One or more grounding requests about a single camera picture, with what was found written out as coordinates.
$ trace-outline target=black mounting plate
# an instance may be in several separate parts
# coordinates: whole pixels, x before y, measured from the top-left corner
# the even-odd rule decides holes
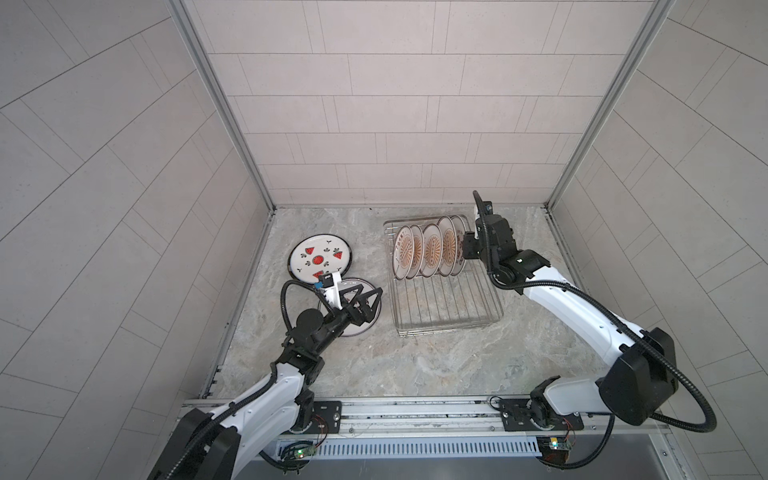
[[[333,416],[336,413],[339,414],[339,420],[333,419]],[[328,425],[327,433],[339,433],[339,427],[341,424],[341,402],[313,402],[312,414],[317,415],[326,421],[326,425]],[[283,432],[284,435],[292,433],[293,432],[288,431]],[[297,433],[297,435],[305,435],[310,433],[320,433],[320,427],[317,425],[317,422],[310,423],[310,427],[307,430],[301,432],[300,434]]]
[[[528,400],[529,399],[500,399],[498,401],[498,407],[502,411],[502,423],[504,424],[505,432],[530,432],[535,430],[537,426],[531,421],[531,416],[528,414]],[[550,422],[554,424],[552,430],[541,430],[542,432],[565,432],[568,430],[568,425],[565,420],[571,423],[571,430],[584,430],[584,422],[581,421],[581,417],[577,415],[554,415],[550,418]]]

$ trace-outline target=plate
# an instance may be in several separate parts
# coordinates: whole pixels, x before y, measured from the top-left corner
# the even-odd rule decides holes
[[[339,290],[346,290],[348,288],[352,288],[353,286],[358,286],[359,284],[362,284],[362,292],[360,292],[360,294],[368,293],[371,290],[374,290],[373,285],[371,285],[370,283],[360,278],[347,278],[342,280],[342,282],[339,284]],[[354,296],[355,296],[354,292],[348,292],[347,294],[344,295],[344,297],[348,301],[351,300]],[[368,298],[368,300],[366,301],[368,303],[368,306],[371,305],[371,301],[372,301],[371,298]],[[317,309],[323,314],[323,316],[325,316],[328,313],[328,310],[326,310],[326,307],[324,307],[323,303],[320,301],[317,302]],[[355,336],[365,332],[367,329],[371,328],[371,326],[373,326],[374,323],[376,323],[376,320],[379,318],[379,314],[381,313],[381,311],[382,311],[382,303],[379,302],[379,308],[376,309],[376,314],[374,315],[373,320],[371,320],[371,323],[364,323],[361,326],[349,325],[344,329],[344,333],[342,333],[341,336]]]
[[[440,275],[448,276],[456,263],[456,230],[449,217],[442,217],[437,223],[442,238],[442,255],[440,256]]]
[[[400,227],[395,235],[395,249],[392,252],[392,270],[395,272],[395,278],[402,280],[406,278],[411,270],[413,261],[413,232],[411,227]]]
[[[288,256],[288,273],[305,283],[316,283],[321,275],[341,272],[342,276],[352,263],[352,249],[336,235],[324,233],[305,238]]]
[[[424,229],[424,262],[422,275],[430,277],[435,274],[440,266],[442,258],[442,238],[440,229],[434,223],[430,223]]]
[[[413,234],[413,261],[411,262],[411,268],[408,270],[406,279],[410,280],[419,270],[422,269],[424,263],[424,234],[422,229],[418,225],[411,225],[411,233]]]
[[[456,261],[453,264],[451,275],[459,275],[464,269],[464,254],[462,252],[464,245],[464,233],[466,233],[466,225],[464,220],[458,215],[451,217],[453,222],[453,230],[456,232]]]

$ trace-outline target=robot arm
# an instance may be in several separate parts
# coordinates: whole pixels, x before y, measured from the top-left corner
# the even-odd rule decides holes
[[[272,373],[243,392],[229,405],[205,413],[188,412],[180,421],[147,480],[230,480],[281,433],[303,431],[311,422],[314,383],[324,361],[320,354],[344,329],[372,322],[381,302],[382,289],[362,293],[362,286],[339,290],[341,275],[321,276],[311,287],[298,280],[283,286],[312,290],[329,311],[307,309],[291,327],[285,305],[284,350]],[[345,295],[353,294],[351,299]]]
[[[465,259],[480,259],[491,283],[516,290],[553,312],[583,338],[610,367],[605,376],[560,379],[553,377],[531,392],[531,419],[548,426],[553,411],[608,412],[631,425],[647,418],[694,432],[711,432],[717,420],[709,402],[680,372],[674,342],[661,329],[651,332],[629,323],[595,299],[572,286],[533,250],[519,250],[508,221],[493,213],[491,202],[475,197],[476,233],[463,244]],[[696,399],[704,422],[671,419],[656,410],[676,391],[678,382]]]

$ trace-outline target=metal wire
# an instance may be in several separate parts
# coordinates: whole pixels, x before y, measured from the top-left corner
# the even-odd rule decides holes
[[[465,216],[459,216],[469,224]],[[498,322],[503,315],[498,293],[488,281],[480,260],[466,260],[464,269],[455,276],[441,276],[435,272],[429,278],[419,274],[410,280],[395,279],[391,272],[392,255],[400,227],[417,225],[423,230],[440,218],[406,218],[384,223],[392,313],[395,328],[401,336],[484,326]]]

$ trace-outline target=gray marble surface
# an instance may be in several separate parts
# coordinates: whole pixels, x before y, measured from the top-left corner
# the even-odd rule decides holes
[[[538,251],[568,276],[543,209],[498,205],[495,210],[509,220],[518,248]],[[376,323],[361,335],[336,340],[323,353],[325,368],[311,387],[319,397],[526,394],[549,376],[605,370],[593,350],[565,324],[514,292],[499,291],[504,316],[490,326],[399,336],[387,292],[391,273],[383,224],[443,214],[472,218],[472,207],[278,210],[213,396],[233,398],[269,373],[285,333],[280,288],[290,278],[286,259],[299,241],[318,233],[339,235],[352,247],[353,264],[346,277],[384,287]],[[294,287],[287,303],[295,319],[317,300],[311,292]]]

